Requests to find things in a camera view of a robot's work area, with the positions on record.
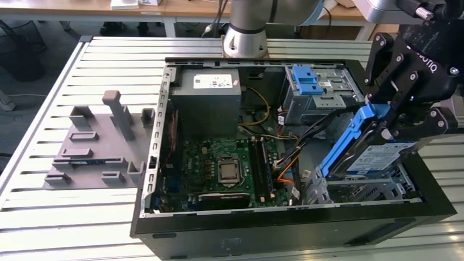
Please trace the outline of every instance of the sticker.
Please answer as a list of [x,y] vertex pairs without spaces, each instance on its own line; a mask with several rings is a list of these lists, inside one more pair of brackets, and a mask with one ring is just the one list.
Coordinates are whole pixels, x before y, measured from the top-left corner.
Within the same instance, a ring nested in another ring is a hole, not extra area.
[[347,171],[367,174],[384,170],[400,157],[400,151],[415,144],[416,142],[403,142],[369,146]]
[[292,188],[292,195],[296,197],[297,200],[300,199],[300,192],[296,189],[296,187]]
[[277,121],[279,121],[279,125],[284,125],[285,124],[285,117],[279,116]]
[[332,87],[332,83],[331,83],[329,80],[325,81],[325,82],[319,82],[319,86],[320,86],[320,87]]
[[193,89],[232,88],[232,75],[229,74],[197,74],[193,77]]
[[304,170],[301,178],[309,178],[311,175],[311,171],[309,170]]
[[143,15],[161,15],[160,12],[140,12]]

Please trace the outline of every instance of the green motherboard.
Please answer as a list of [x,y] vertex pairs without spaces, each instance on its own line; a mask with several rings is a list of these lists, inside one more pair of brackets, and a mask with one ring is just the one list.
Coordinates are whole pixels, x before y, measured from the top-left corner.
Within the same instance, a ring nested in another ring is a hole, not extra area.
[[[269,140],[263,144],[267,152],[267,164],[271,164],[279,157],[276,143],[273,140]],[[169,193],[172,211],[195,210],[196,197],[201,194],[213,193],[249,194],[249,208],[288,205],[285,187],[276,183],[272,198],[268,198],[265,201],[256,200],[253,160],[259,159],[251,158],[249,140],[213,139],[184,141],[180,191],[179,193]]]

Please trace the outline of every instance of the motherboard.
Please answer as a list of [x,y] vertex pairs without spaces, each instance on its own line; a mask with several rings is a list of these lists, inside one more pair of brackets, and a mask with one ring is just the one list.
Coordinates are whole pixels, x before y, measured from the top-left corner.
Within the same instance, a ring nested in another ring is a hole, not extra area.
[[288,192],[272,175],[277,157],[273,140],[184,141],[181,174],[165,181],[164,211],[287,206]]

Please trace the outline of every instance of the ram slot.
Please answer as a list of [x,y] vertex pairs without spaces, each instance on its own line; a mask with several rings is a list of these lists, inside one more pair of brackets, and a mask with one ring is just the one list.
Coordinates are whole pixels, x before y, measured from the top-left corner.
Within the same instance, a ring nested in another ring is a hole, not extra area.
[[267,175],[268,160],[267,155],[264,154],[261,140],[252,138],[248,143],[248,148],[255,185],[255,198],[256,201],[265,202],[271,199],[271,190]]
[[264,174],[267,179],[267,185],[268,185],[268,191],[269,191],[269,197],[275,198],[275,185],[272,183],[272,167],[271,162],[268,161],[268,151],[267,151],[267,142],[261,139],[261,150],[263,150],[263,157],[264,157]]

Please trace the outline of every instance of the aluminum slotted table surface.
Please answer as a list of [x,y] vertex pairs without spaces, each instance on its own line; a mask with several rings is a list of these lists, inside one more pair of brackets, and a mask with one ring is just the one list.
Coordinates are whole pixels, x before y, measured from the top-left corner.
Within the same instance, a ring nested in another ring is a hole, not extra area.
[[[368,61],[369,42],[269,40],[272,58]],[[155,108],[165,57],[219,57],[220,41],[103,38],[80,42],[0,176],[0,260],[159,260],[129,237],[136,189],[41,189],[71,126],[75,105],[109,113],[105,90],[121,92],[131,111]],[[464,137],[420,151],[457,215],[376,246],[268,253],[223,259],[464,260]]]

